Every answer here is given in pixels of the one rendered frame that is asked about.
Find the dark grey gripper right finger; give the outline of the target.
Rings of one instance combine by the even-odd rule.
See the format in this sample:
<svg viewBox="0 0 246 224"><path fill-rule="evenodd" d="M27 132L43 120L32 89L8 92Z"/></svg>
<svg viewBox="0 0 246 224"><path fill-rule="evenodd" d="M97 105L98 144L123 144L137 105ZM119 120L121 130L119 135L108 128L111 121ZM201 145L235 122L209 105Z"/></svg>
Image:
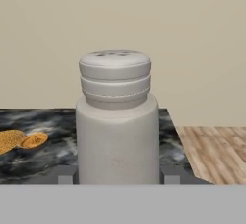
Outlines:
<svg viewBox="0 0 246 224"><path fill-rule="evenodd" d="M160 183L196 185L208 184L209 181L196 177L190 166L165 164L160 166Z"/></svg>

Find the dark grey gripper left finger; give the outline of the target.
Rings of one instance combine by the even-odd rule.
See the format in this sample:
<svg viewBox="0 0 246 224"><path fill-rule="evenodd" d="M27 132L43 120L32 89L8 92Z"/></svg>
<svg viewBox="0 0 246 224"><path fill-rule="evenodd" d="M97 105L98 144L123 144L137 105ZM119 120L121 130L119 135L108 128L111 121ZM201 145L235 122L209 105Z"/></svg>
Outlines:
<svg viewBox="0 0 246 224"><path fill-rule="evenodd" d="M33 179L34 184L78 184L78 167L73 165L60 165L52 169L46 175Z"/></svg>

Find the white shaker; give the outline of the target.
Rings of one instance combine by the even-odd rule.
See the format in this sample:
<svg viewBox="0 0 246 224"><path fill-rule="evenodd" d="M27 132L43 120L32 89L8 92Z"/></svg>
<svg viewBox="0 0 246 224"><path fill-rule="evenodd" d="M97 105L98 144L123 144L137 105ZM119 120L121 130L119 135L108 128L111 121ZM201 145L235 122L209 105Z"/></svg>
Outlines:
<svg viewBox="0 0 246 224"><path fill-rule="evenodd" d="M135 50L101 50L82 56L79 68L79 182L156 184L159 119L150 58Z"/></svg>

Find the small orange bowl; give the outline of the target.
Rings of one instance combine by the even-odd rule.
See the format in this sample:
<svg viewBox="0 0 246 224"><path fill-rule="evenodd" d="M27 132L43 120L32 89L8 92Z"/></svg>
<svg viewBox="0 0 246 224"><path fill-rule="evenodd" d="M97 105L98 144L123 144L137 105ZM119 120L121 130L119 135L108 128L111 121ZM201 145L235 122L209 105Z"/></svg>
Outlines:
<svg viewBox="0 0 246 224"><path fill-rule="evenodd" d="M19 147L24 150L37 150L42 148L48 140L48 135L42 132L27 135Z"/></svg>

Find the golden brown bread piece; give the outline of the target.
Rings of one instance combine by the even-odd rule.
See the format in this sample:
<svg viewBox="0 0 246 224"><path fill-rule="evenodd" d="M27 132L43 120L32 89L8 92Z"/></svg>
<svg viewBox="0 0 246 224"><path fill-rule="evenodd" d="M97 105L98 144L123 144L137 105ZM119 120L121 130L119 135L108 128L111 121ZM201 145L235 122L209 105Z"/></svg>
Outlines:
<svg viewBox="0 0 246 224"><path fill-rule="evenodd" d="M25 133L20 130L7 130L0 132L0 155L11 151L25 137Z"/></svg>

